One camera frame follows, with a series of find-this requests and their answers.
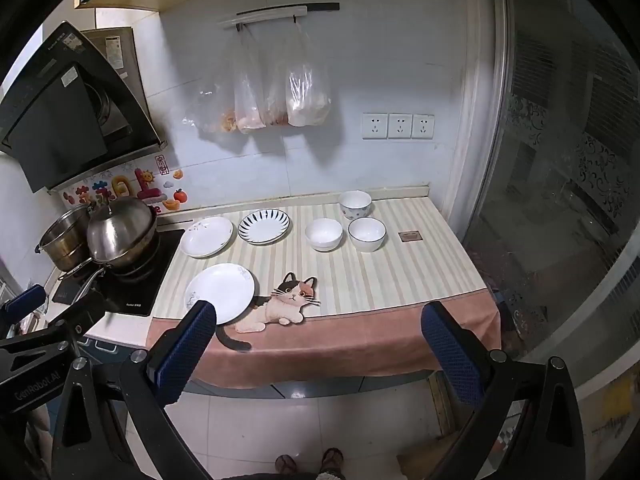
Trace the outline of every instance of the electrical outlet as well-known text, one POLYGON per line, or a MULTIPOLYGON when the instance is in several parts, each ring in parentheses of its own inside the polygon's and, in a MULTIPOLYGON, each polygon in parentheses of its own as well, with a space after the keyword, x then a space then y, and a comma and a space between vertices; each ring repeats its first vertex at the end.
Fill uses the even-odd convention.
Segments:
POLYGON ((389 114, 389 139, 411 137, 411 114, 389 114))
POLYGON ((412 139, 433 139, 433 126, 436 117, 433 115, 414 115, 414 125, 411 128, 412 139))
POLYGON ((362 114, 362 138, 386 139, 388 114, 362 114))

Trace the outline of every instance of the screw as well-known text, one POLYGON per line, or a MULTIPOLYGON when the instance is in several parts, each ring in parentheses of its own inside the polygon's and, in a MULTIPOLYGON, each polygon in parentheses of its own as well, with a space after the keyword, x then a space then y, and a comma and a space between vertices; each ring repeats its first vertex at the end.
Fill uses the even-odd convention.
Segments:
POLYGON ((507 354, 505 354, 502 350, 491 350, 489 352, 489 357, 496 363, 503 363, 507 360, 507 354))
POLYGON ((130 359, 135 363, 141 363, 146 359, 146 350, 134 350, 130 359))
POLYGON ((74 370, 81 370, 82 368, 84 368, 85 364, 86 364, 86 357, 77 357, 71 363, 71 365, 74 368, 74 370))
POLYGON ((556 370, 562 370, 564 368, 564 361, 562 361, 562 359, 559 357, 552 357, 551 365, 556 370))

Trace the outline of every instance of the blue gripper pad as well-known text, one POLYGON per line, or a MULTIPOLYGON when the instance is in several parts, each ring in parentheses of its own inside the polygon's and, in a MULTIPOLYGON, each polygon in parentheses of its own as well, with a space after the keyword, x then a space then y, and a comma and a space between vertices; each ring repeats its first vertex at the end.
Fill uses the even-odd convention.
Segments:
POLYGON ((47 301, 47 293, 42 285, 33 285, 0 308, 0 317, 4 322, 15 324, 47 301))
POLYGON ((481 371, 473 359, 466 354, 461 338, 456 338, 453 333, 454 328, 450 329, 447 322, 453 321, 461 332, 462 328, 448 313, 446 316, 449 316, 450 320, 445 322, 442 319, 444 314, 441 309, 444 310, 444 307, 439 302, 428 303, 422 308, 420 318, 422 336, 436 355, 460 402, 478 408, 484 397, 481 371))
POLYGON ((215 333, 216 310, 212 304, 200 300, 176 328, 162 334, 150 351, 156 351, 159 358, 152 358, 147 365, 158 405, 164 407, 178 400, 215 333))

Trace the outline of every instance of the cat tail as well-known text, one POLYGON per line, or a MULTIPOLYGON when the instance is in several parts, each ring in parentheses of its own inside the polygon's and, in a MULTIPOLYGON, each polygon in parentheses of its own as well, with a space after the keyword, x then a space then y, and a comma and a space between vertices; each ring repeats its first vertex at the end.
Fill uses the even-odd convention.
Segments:
POLYGON ((225 332, 224 325, 216 326, 216 336, 218 337, 218 341, 231 350, 235 350, 237 352, 248 352, 252 348, 251 343, 248 343, 247 341, 238 341, 238 339, 230 338, 225 332))

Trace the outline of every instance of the stainless steel pot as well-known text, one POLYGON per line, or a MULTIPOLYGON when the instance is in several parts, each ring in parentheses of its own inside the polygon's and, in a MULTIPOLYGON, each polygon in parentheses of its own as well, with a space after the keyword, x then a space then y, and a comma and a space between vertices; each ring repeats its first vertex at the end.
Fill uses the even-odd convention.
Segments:
MULTIPOLYGON (((140 240, 138 240, 133 245, 133 247, 131 247, 128 251, 125 251, 124 254, 121 254, 116 259, 111 260, 109 262, 102 262, 100 264, 100 268, 97 269, 91 276, 89 276, 89 278, 86 280, 86 282, 84 282, 84 284, 82 285, 82 287, 80 288, 80 290, 76 294, 76 296, 75 296, 74 300, 72 301, 72 303, 75 303, 80 298, 82 298, 89 291, 89 287, 91 287, 91 285, 94 282, 94 280, 98 276, 100 276, 105 271, 105 269, 107 269, 108 267, 120 268, 120 267, 126 267, 126 266, 128 266, 130 264, 135 263, 135 261, 140 257, 140 255, 144 252, 146 247, 149 245, 149 243, 153 239, 154 234, 156 234, 156 227, 158 226, 158 220, 156 218, 156 212, 155 211, 152 212, 152 218, 153 218, 153 221, 151 223, 151 226, 148 228, 148 231, 142 235, 142 238, 140 238, 140 240)), ((89 258, 89 260, 87 260, 86 262, 82 263, 78 268, 80 269, 80 268, 84 267, 90 261, 92 261, 92 258, 89 258)))
POLYGON ((64 213, 42 235, 35 248, 45 251, 54 265, 63 271, 76 267, 89 257, 86 232, 89 225, 87 204, 64 213))
POLYGON ((86 240, 90 256, 60 276, 59 280, 90 262, 105 267, 128 266, 143 253, 155 232, 156 212, 142 200, 121 197, 105 204, 89 220, 86 240))

